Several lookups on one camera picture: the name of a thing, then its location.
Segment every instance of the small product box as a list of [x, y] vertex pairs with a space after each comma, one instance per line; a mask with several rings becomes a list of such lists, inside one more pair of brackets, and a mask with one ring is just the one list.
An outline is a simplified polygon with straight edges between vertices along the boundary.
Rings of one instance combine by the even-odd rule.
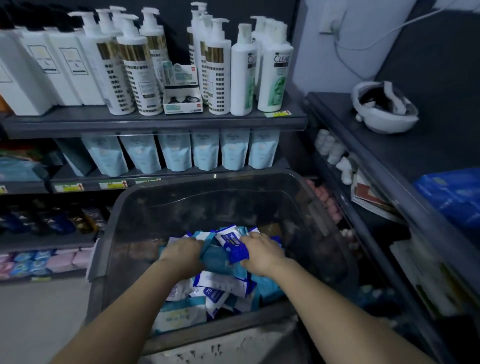
[[172, 64], [164, 61], [165, 91], [163, 110], [166, 114], [203, 112], [202, 94], [198, 87], [197, 68], [194, 65]]

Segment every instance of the gray plastic bin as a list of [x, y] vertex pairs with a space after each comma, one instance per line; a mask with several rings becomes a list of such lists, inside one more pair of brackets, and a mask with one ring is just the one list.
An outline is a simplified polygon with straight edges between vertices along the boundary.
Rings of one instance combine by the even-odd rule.
[[[117, 199], [95, 252], [87, 323], [148, 268], [158, 246], [186, 231], [266, 227], [281, 234], [288, 257], [345, 296], [358, 288], [358, 267], [337, 226], [303, 178], [289, 170], [208, 174], [144, 183]], [[164, 333], [144, 354], [206, 340], [291, 316], [283, 300], [257, 312]]]

